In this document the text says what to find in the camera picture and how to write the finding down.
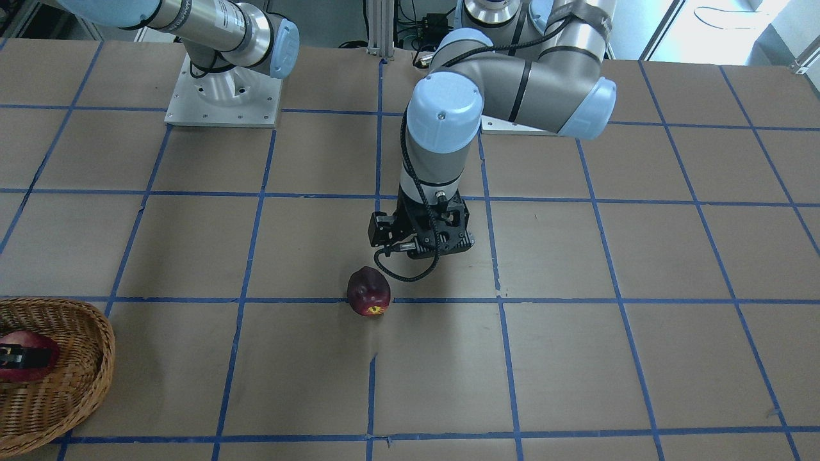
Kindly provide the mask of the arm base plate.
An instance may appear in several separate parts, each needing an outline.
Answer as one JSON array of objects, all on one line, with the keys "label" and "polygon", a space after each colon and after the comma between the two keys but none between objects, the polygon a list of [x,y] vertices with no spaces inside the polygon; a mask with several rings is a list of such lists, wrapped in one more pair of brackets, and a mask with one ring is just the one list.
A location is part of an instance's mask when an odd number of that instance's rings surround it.
[{"label": "arm base plate", "polygon": [[486,115],[481,117],[481,131],[486,134],[497,135],[557,136],[557,133],[545,131],[544,129],[537,129]]},{"label": "arm base plate", "polygon": [[164,122],[183,127],[274,129],[283,81],[244,68],[203,75],[185,56]]}]

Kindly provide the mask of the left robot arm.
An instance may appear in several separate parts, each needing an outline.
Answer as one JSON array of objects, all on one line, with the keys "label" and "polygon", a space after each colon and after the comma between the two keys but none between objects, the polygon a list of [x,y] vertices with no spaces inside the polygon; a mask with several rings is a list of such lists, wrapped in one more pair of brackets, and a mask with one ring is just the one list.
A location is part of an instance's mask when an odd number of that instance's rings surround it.
[{"label": "left robot arm", "polygon": [[411,259],[472,247],[459,183],[483,117],[591,140],[606,128],[617,85],[602,75],[615,1],[462,1],[415,84],[399,128],[394,213],[368,229],[379,255]]}]

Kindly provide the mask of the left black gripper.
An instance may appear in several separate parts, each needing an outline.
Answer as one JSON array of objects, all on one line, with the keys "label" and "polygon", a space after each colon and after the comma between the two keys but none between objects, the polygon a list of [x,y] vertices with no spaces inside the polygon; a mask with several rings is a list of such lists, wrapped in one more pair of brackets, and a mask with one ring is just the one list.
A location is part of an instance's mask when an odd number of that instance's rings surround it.
[{"label": "left black gripper", "polygon": [[395,213],[371,214],[367,228],[371,247],[396,249],[399,244],[404,245],[410,259],[431,259],[436,249],[443,256],[474,246],[475,238],[468,230],[470,213],[459,191],[447,202],[434,201],[430,210],[434,225],[421,202],[399,192]]}]

